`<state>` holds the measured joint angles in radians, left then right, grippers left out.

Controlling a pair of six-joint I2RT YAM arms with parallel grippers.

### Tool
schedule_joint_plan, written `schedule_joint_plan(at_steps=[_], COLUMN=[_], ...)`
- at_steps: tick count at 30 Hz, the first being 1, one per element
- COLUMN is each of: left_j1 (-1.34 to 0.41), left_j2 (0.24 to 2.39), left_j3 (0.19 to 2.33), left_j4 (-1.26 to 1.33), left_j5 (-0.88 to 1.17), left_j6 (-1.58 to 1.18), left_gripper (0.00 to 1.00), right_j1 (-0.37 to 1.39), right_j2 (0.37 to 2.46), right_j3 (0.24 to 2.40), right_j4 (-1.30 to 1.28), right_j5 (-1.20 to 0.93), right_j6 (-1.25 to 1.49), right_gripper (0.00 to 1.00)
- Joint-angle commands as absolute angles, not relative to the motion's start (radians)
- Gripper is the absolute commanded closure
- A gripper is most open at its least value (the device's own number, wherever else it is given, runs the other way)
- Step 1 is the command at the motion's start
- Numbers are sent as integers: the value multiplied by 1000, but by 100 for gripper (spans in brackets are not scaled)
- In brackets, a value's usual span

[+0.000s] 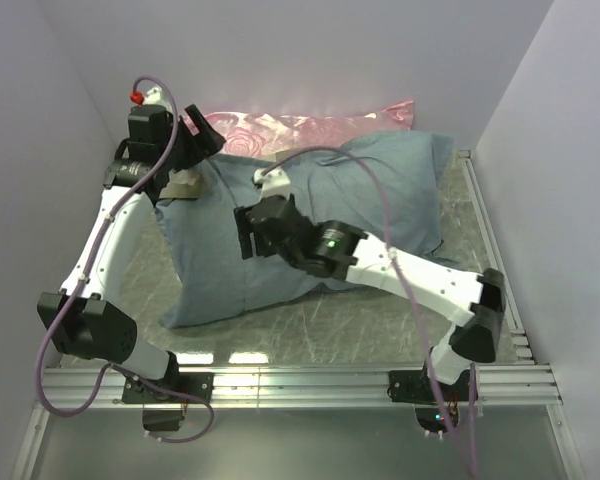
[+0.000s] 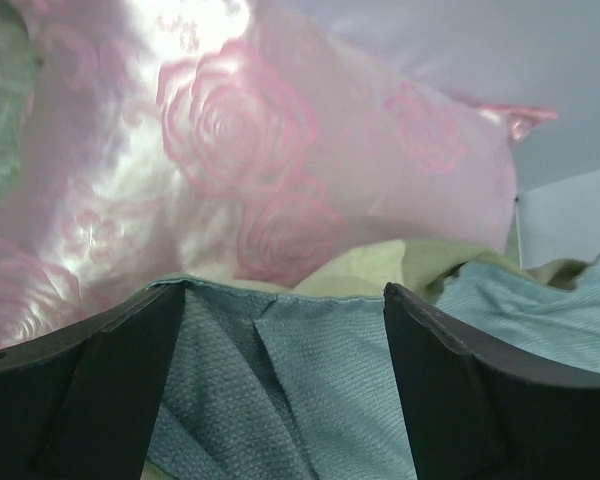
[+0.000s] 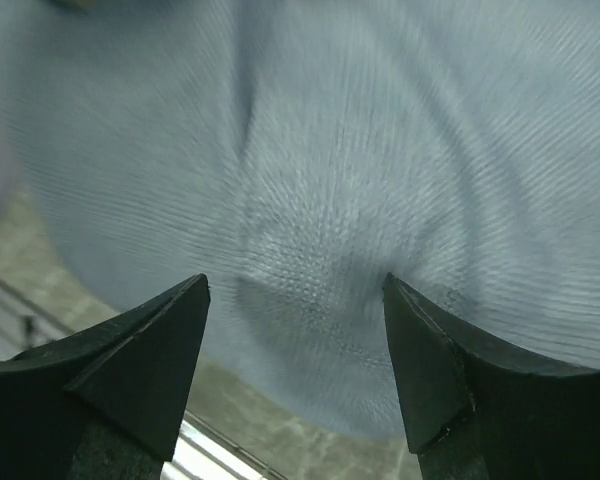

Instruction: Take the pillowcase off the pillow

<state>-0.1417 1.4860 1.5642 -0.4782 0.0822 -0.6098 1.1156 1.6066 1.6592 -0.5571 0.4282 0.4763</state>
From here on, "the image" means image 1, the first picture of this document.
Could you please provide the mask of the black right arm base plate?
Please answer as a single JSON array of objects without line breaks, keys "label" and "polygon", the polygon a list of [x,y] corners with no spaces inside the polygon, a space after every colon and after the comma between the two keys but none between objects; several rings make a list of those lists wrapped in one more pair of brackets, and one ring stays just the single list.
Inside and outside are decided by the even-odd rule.
[{"label": "black right arm base plate", "polygon": [[[424,370],[391,370],[388,372],[387,395],[393,403],[435,405],[437,403]],[[452,385],[440,383],[445,402],[469,400],[470,372],[465,370]]]}]

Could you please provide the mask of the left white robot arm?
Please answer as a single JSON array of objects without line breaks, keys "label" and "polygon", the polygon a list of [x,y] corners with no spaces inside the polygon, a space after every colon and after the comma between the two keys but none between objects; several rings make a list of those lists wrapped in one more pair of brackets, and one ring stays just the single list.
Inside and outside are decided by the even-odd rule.
[{"label": "left white robot arm", "polygon": [[172,172],[193,167],[218,153],[225,139],[195,105],[174,115],[145,101],[128,117],[128,136],[104,174],[101,202],[83,251],[58,292],[37,304],[46,327],[40,353],[54,346],[64,355],[105,360],[146,379],[159,402],[181,390],[176,359],[143,340],[136,322],[117,307],[135,245]]}]

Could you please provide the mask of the white pillow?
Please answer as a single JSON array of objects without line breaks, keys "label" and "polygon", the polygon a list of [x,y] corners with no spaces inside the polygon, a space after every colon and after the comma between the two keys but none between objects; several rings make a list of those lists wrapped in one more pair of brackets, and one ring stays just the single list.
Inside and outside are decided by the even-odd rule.
[{"label": "white pillow", "polygon": [[204,177],[194,169],[171,171],[166,186],[161,190],[160,200],[196,200],[208,188]]}]

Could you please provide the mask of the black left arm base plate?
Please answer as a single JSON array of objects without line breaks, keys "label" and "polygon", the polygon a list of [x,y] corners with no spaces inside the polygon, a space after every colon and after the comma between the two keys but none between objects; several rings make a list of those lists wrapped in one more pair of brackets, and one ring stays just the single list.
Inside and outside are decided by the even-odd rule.
[{"label": "black left arm base plate", "polygon": [[209,403],[213,384],[214,374],[210,372],[179,373],[161,381],[126,376],[121,401],[132,405]]}]

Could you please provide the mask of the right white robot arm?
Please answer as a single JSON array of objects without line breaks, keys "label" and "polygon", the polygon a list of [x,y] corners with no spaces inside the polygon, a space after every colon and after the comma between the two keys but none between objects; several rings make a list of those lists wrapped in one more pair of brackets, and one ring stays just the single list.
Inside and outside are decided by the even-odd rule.
[{"label": "right white robot arm", "polygon": [[241,255],[277,255],[313,277],[382,290],[424,306],[451,327],[430,350],[420,376],[424,394],[440,400],[472,364],[495,361],[506,310],[503,274],[461,271],[390,248],[344,222],[312,222],[292,199],[272,196],[234,211]]}]

